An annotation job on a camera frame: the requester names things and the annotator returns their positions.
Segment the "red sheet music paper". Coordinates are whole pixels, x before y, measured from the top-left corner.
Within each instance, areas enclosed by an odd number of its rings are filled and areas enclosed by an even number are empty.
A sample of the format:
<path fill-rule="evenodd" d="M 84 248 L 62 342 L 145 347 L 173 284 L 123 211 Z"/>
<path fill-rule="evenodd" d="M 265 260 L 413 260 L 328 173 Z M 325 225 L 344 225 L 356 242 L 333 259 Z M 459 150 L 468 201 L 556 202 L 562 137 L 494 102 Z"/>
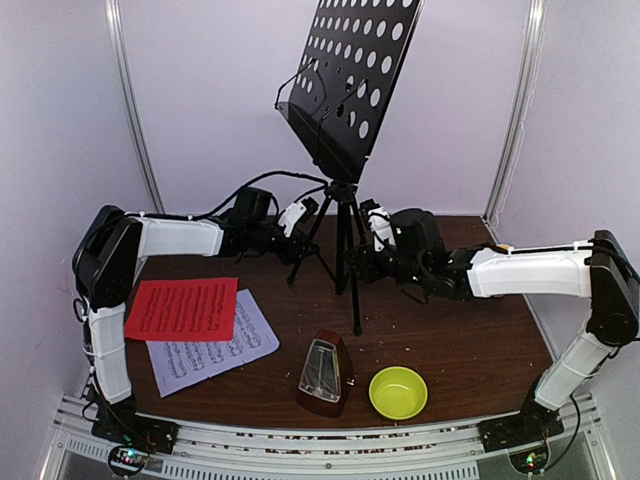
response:
<path fill-rule="evenodd" d="M 154 342 L 230 341 L 237 291 L 238 280 L 230 277 L 143 281 L 124 335 Z"/>

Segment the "black perforated music stand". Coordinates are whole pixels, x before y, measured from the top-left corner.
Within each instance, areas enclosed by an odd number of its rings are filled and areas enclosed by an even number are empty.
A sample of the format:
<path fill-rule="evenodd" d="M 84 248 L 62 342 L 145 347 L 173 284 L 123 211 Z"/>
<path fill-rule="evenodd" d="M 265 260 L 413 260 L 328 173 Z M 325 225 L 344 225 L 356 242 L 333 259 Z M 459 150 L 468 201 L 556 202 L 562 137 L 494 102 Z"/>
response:
<path fill-rule="evenodd" d="M 357 188 L 375 146 L 423 4 L 412 0 L 324 0 L 317 4 L 303 56 L 275 108 L 330 181 L 309 234 L 337 208 L 336 293 L 352 293 L 353 331 L 361 334 L 359 293 L 346 253 L 366 241 Z"/>

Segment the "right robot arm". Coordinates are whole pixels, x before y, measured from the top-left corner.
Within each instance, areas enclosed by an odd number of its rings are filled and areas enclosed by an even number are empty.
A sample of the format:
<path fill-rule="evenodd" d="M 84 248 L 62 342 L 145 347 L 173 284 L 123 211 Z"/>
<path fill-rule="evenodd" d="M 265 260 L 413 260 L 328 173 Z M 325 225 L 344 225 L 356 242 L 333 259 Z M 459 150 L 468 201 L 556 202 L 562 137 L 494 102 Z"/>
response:
<path fill-rule="evenodd" d="M 608 230 L 565 245 L 448 250 L 428 211 L 411 208 L 390 215 L 373 202 L 361 210 L 373 239 L 349 248 L 345 260 L 363 282 L 390 277 L 419 287 L 426 298 L 451 300 L 535 294 L 590 300 L 582 329 L 534 383 L 525 410 L 514 417 L 512 430 L 519 440 L 535 440 L 550 426 L 550 412 L 638 338 L 639 276 Z"/>

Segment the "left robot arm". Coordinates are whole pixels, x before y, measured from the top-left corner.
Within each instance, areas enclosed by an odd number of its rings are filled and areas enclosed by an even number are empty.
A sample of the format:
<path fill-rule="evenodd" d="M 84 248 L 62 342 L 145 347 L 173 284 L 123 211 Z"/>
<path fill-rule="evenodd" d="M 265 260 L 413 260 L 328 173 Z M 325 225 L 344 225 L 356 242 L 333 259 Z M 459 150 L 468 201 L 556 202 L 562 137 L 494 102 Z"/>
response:
<path fill-rule="evenodd" d="M 317 202 L 309 195 L 270 219 L 274 196 L 243 187 L 232 208 L 220 216 L 170 216 L 125 212 L 103 206 L 73 260 L 79 317 L 95 384 L 109 405 L 133 397 L 125 355 L 124 315 L 140 260 L 157 256 L 235 257 L 273 253 L 289 265 L 318 247 L 299 230 Z"/>

